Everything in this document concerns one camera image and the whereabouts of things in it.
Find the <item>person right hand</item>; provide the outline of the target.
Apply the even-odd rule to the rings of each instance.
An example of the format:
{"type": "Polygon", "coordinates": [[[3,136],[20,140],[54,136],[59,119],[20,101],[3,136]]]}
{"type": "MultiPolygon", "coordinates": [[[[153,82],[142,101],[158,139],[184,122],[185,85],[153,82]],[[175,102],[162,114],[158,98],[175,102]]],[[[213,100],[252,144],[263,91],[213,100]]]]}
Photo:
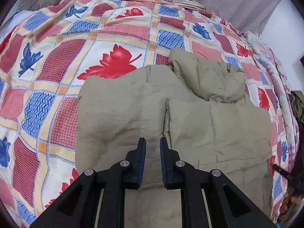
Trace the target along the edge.
{"type": "Polygon", "coordinates": [[[303,198],[303,194],[301,195],[297,195],[297,196],[291,196],[289,195],[290,192],[290,188],[287,188],[287,191],[284,195],[284,199],[282,201],[282,204],[280,206],[280,215],[283,215],[287,212],[288,208],[288,203],[291,202],[293,203],[295,206],[292,209],[292,211],[290,212],[290,217],[294,216],[297,211],[299,210],[300,206],[301,206],[301,200],[303,198]]]}

